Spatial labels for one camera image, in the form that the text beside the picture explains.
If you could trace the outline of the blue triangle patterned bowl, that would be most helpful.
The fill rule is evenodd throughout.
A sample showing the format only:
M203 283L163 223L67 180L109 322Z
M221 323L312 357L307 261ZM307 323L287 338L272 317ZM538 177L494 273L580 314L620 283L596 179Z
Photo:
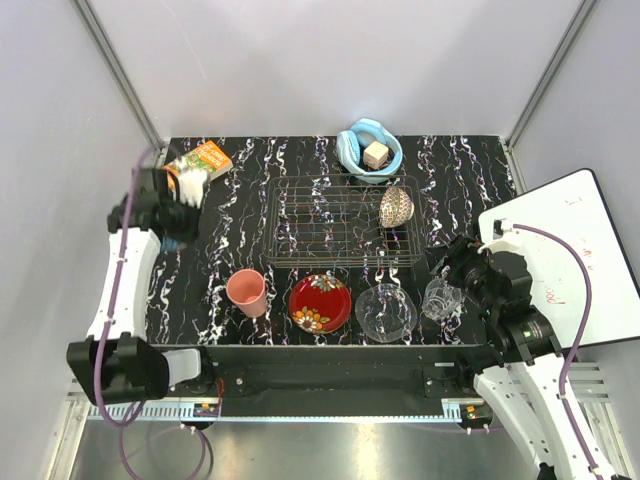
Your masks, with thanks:
M171 238L164 238L161 241L160 250L163 252L176 252L185 247L186 247L185 242L171 239Z

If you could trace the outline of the brown patterned bowl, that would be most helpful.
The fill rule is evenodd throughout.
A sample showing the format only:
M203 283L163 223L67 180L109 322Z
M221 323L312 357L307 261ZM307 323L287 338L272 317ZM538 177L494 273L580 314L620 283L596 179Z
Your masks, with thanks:
M400 187L390 186L386 189L379 207L379 223L382 228L392 229L409 221L415 206L409 194Z

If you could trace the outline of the pink plastic cup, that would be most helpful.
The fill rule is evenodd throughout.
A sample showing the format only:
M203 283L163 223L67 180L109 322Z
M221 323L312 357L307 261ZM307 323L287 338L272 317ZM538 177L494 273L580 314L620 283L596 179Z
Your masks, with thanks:
M266 283L260 272L253 269L236 271L227 282L226 293L246 316L257 318L266 313Z

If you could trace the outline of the red floral plate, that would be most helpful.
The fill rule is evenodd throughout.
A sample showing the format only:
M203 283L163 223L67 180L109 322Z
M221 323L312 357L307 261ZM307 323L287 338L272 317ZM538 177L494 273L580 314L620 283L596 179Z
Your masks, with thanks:
M298 282L288 301L295 326L313 335L325 335L341 328L352 309L350 289L338 278L313 274Z

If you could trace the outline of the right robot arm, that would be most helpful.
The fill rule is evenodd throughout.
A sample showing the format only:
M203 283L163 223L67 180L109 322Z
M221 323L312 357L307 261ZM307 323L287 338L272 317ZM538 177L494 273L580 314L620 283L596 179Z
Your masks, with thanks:
M487 344L462 354L454 384L479 395L524 458L528 479L617 479L582 414L551 322L534 305L525 258L457 236L434 272L480 308Z

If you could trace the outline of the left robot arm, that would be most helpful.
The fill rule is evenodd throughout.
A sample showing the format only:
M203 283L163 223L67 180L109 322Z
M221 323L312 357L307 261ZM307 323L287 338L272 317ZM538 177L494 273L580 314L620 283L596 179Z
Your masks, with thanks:
M148 289L157 257L194 242L208 183L204 172L175 175L142 168L107 216L109 262L87 336L67 347L66 360L88 399L106 407L164 398L184 386L196 396L215 386L201 347L163 351L147 340Z

